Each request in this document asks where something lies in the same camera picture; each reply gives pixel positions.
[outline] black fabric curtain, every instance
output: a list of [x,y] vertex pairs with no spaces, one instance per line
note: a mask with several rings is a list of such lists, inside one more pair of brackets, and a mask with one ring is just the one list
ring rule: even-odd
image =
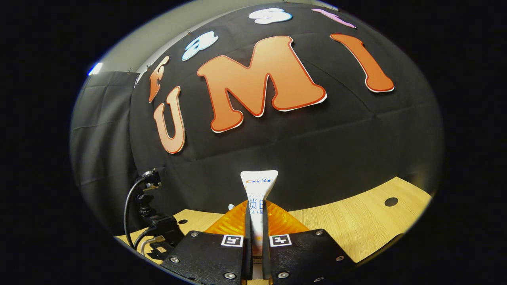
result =
[[[70,125],[70,158],[83,198],[112,235],[123,234],[123,208],[137,179],[129,133],[137,73],[100,72],[85,82]],[[130,230],[143,227],[132,208]]]

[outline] screw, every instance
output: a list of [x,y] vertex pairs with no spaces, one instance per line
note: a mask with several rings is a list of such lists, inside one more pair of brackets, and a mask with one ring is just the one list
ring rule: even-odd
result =
[[227,279],[234,279],[234,278],[236,278],[236,275],[232,272],[227,272],[224,274],[224,277]]
[[288,273],[287,272],[282,272],[282,273],[279,273],[278,274],[278,278],[287,278],[288,277]]

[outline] toothpaste tube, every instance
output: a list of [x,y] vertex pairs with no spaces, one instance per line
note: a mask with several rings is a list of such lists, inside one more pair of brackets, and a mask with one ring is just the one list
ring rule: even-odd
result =
[[248,197],[248,206],[250,209],[250,219],[253,231],[252,255],[254,263],[258,263],[262,256],[262,236],[263,236],[263,212],[264,201],[268,197],[273,185],[275,184],[278,171],[243,171],[241,180],[245,187]]

